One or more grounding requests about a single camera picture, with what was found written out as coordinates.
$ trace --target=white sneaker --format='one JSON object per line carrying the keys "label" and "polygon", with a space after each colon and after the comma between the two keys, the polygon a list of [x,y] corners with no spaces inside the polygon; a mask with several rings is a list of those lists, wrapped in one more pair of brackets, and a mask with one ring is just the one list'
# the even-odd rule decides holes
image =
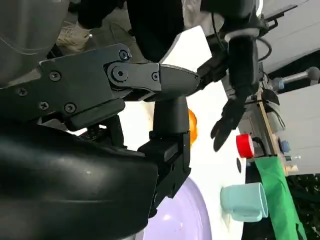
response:
{"label": "white sneaker", "polygon": [[78,22],[64,26],[56,44],[64,46],[75,53],[81,53],[84,51],[86,43],[90,38],[90,31],[91,29],[81,27]]}

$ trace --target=red cap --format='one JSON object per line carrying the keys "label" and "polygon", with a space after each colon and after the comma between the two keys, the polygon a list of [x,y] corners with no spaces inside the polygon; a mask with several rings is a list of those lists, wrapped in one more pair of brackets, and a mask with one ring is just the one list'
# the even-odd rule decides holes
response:
{"label": "red cap", "polygon": [[250,159],[255,156],[254,143],[252,142],[250,134],[238,135],[235,141],[241,158]]}

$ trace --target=light blue cup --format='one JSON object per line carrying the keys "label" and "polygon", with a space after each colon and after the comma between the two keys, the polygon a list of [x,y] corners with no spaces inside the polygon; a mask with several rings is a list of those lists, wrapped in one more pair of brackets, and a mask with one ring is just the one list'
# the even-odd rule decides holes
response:
{"label": "light blue cup", "polygon": [[220,201],[223,210],[239,222],[259,222],[269,215],[265,190],[260,182],[224,187]]}

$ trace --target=black pants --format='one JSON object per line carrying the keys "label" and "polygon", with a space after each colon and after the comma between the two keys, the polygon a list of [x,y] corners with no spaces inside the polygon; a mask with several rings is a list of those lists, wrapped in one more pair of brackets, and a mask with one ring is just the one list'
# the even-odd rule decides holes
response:
{"label": "black pants", "polygon": [[86,29],[100,28],[102,20],[118,5],[118,0],[81,0],[78,22]]}
{"label": "black pants", "polygon": [[[102,20],[119,0],[81,0],[79,23],[88,29],[99,28]],[[132,32],[143,56],[158,62],[175,37],[184,30],[181,0],[127,0]]]}

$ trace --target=black plastic housing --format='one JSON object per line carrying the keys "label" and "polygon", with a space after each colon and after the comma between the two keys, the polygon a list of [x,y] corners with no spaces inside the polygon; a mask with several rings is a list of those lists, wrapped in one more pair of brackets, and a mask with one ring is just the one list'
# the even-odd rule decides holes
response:
{"label": "black plastic housing", "polygon": [[256,0],[202,0],[201,11],[217,13],[224,18],[245,18],[255,7]]}
{"label": "black plastic housing", "polygon": [[116,240],[142,230],[158,167],[143,153],[0,122],[0,239]]}

